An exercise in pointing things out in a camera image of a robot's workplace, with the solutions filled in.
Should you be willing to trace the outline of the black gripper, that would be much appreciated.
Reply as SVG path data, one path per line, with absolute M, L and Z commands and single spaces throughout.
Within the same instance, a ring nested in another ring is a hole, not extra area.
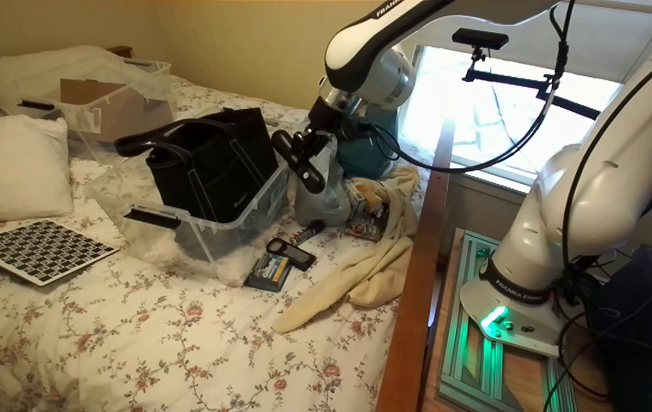
M 334 99 L 317 95 L 309 110 L 303 128 L 303 148 L 317 152 L 325 147 L 325 136 L 334 134 L 341 124 L 351 114 L 355 99 L 337 93 Z

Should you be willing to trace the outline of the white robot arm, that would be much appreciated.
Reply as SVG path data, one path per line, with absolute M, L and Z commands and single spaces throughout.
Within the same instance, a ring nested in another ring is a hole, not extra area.
M 359 104 L 390 108 L 412 91 L 397 44 L 441 16 L 520 24 L 559 0 L 383 0 L 325 48 L 325 89 L 310 126 L 326 130 Z M 562 317 L 553 287 L 572 258 L 619 246 L 652 205 L 652 52 L 591 132 L 538 172 L 510 231 L 460 304 L 493 341 L 553 356 Z

